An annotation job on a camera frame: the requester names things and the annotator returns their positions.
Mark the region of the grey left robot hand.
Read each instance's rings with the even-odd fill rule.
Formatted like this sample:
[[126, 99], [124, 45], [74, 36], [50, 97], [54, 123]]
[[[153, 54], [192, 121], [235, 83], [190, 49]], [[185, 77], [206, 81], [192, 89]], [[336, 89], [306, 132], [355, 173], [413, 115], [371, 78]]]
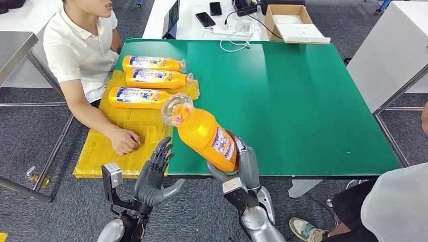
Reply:
[[174, 153], [171, 137], [163, 138], [145, 162], [134, 187], [133, 198], [149, 207], [156, 207], [174, 197], [182, 190], [185, 180], [177, 180], [172, 186], [163, 188], [164, 174]]

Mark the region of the person's right hand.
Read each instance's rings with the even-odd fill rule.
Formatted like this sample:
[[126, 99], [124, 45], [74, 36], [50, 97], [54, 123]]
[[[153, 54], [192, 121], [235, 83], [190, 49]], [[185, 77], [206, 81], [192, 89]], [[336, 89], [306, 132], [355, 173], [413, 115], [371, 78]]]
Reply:
[[140, 137], [133, 131], [114, 128], [108, 133], [113, 150], [119, 155], [131, 153], [141, 145]]

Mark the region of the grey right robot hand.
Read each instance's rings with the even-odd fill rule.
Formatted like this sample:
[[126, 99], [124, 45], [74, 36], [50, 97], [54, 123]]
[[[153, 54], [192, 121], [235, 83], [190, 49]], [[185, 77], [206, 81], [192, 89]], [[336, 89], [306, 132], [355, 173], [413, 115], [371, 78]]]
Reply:
[[261, 188], [259, 181], [258, 162], [255, 151], [252, 147], [246, 145], [242, 138], [230, 130], [226, 132], [234, 139], [237, 150], [238, 171], [235, 174], [227, 174], [216, 168], [211, 162], [206, 161], [206, 166], [210, 174], [221, 183], [227, 182], [233, 178], [240, 177], [246, 185], [250, 194], [256, 195]]

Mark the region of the person's hand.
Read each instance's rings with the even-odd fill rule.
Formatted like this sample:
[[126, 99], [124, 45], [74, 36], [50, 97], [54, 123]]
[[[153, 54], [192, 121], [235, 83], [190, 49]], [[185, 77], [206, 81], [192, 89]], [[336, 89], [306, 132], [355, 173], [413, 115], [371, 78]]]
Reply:
[[425, 103], [421, 114], [421, 126], [423, 132], [428, 136], [428, 102]]

